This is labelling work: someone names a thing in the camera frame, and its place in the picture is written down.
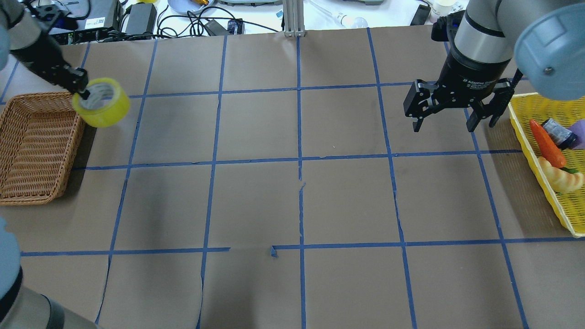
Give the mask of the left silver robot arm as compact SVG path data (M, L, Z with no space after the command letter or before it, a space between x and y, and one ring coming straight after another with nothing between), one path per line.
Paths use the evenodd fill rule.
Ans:
M90 91L86 69L73 67L64 59L61 47L40 23L16 0L0 2L0 67L12 55L30 72L87 100Z

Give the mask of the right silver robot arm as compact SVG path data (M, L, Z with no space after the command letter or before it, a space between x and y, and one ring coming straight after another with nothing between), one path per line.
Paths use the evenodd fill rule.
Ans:
M582 0L471 0L465 10L439 17L431 39L449 52L433 84L413 82L404 114L417 133L426 117L450 108L471 108L472 133L504 114L526 77L542 96L578 100L585 93Z

